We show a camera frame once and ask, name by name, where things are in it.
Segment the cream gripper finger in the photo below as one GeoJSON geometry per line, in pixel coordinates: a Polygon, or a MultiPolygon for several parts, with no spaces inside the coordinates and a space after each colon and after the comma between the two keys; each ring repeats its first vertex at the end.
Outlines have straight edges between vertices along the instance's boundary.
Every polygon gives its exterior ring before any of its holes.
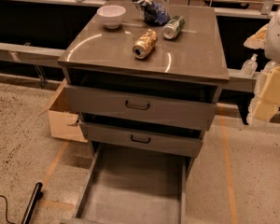
{"type": "Polygon", "coordinates": [[[244,46],[249,49],[264,49],[267,28],[267,24],[262,26],[244,42],[244,46]]]}
{"type": "Polygon", "coordinates": [[[246,121],[249,125],[258,120],[270,122],[280,108],[280,64],[268,74],[263,69],[257,77],[254,97],[248,108],[246,121]]]}

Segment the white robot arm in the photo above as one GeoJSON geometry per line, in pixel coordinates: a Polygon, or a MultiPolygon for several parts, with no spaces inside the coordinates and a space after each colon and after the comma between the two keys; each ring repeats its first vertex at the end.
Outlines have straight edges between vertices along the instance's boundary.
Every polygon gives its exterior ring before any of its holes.
{"type": "Polygon", "coordinates": [[[269,122],[280,108],[280,8],[270,21],[250,36],[244,46],[263,49],[270,61],[257,78],[255,97],[248,108],[248,122],[254,119],[269,122]]]}

